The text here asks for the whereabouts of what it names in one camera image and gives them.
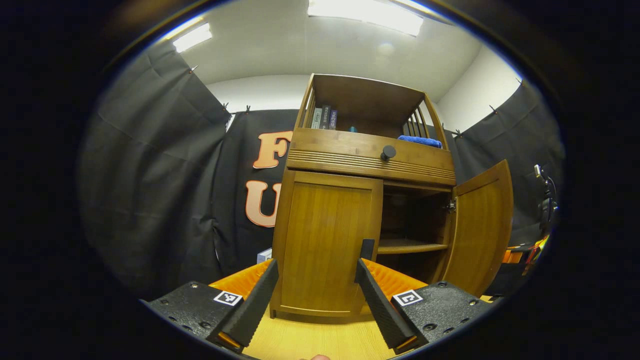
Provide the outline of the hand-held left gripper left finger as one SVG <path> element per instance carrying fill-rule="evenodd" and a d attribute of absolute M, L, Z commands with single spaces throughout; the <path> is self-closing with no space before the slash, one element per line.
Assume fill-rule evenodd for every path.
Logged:
<path fill-rule="evenodd" d="M 186 282 L 142 303 L 194 337 L 242 353 L 263 319 L 278 280 L 278 262 L 268 259 L 211 284 Z"/>

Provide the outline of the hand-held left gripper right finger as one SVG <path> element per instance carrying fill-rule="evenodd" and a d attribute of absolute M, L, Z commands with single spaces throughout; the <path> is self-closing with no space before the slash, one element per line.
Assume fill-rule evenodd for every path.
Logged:
<path fill-rule="evenodd" d="M 364 258 L 357 262 L 355 283 L 386 346 L 396 355 L 466 330 L 494 305 L 448 281 L 426 284 Z"/>

